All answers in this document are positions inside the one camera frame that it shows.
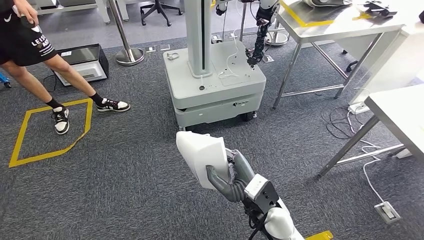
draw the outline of blue object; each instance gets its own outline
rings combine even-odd
[[[9,79],[0,72],[0,83],[8,83]]]
[[[9,79],[0,72],[0,83],[3,83],[6,88],[11,88],[12,85],[9,82]]]

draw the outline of person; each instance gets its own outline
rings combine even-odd
[[[27,0],[0,0],[0,67],[20,85],[52,108],[54,129],[59,135],[69,131],[69,109],[58,103],[25,66],[43,62],[75,88],[90,97],[99,112],[125,112],[123,101],[101,97],[92,86],[53,48],[39,27],[37,11]]]

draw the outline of metal stanchion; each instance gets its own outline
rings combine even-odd
[[[280,23],[276,20],[275,21],[275,29],[278,29],[280,27]],[[265,43],[272,46],[281,46],[286,44],[289,41],[289,37],[286,36],[282,32],[274,32],[272,37],[268,37],[268,34],[266,35]]]
[[[123,49],[116,54],[116,61],[123,66],[136,65],[145,59],[145,53],[140,48],[131,48],[128,44],[127,37],[125,36],[124,26],[122,25],[122,18],[118,12],[115,0],[108,0],[110,10],[113,18],[115,19],[116,26],[118,27],[120,38],[122,39]]]
[[[241,17],[240,38],[239,38],[240,42],[243,42],[243,36],[244,36],[244,33],[245,33],[246,9],[247,9],[247,3],[243,3],[243,15]]]

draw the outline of table top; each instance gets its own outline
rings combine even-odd
[[[371,93],[365,104],[416,158],[424,160],[424,84]]]
[[[312,8],[301,0],[280,0],[277,20],[300,44],[337,40],[400,30],[404,21],[398,16],[386,21],[361,13],[360,5]]]

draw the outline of yellow tape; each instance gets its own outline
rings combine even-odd
[[[59,155],[62,155],[64,153],[68,152],[71,148],[73,148],[75,146],[75,144],[80,139],[82,139],[88,133],[88,131],[91,128],[93,101],[90,98],[86,98],[86,99],[66,102],[66,103],[63,104],[64,106],[72,106],[72,105],[78,105],[78,104],[84,104],[84,103],[87,103],[87,111],[85,113],[84,132],[70,146],[68,146],[64,149],[61,149],[61,150],[52,151],[52,152],[44,153],[44,154],[41,154],[41,155],[31,156],[31,157],[27,157],[27,158],[18,160],[19,152],[21,151],[22,142],[24,141],[25,132],[27,130],[28,121],[30,120],[31,114],[39,113],[39,112],[43,112],[43,111],[48,111],[48,110],[51,110],[52,108],[49,107],[49,106],[46,106],[46,107],[40,107],[40,108],[31,109],[31,110],[26,111],[25,117],[23,118],[22,126],[20,127],[19,134],[18,134],[17,139],[16,139],[16,144],[14,146],[12,156],[10,158],[9,168],[17,167],[19,165],[23,165],[23,164],[27,164],[27,163],[31,163],[31,162],[35,162],[35,161],[40,161],[40,160],[44,160],[44,159],[48,159],[48,158],[57,157]]]
[[[286,12],[301,26],[302,28],[308,28],[308,27],[318,27],[318,26],[324,26],[324,25],[331,25],[335,22],[335,20],[325,20],[325,21],[312,21],[312,22],[304,22],[296,13],[291,9],[283,0],[279,0],[280,5],[286,10]],[[359,20],[359,19],[369,19],[371,18],[370,15],[361,12],[359,16],[353,17],[352,21]]]
[[[313,236],[305,238],[305,240],[331,240],[333,239],[333,234],[330,231],[323,231]]]

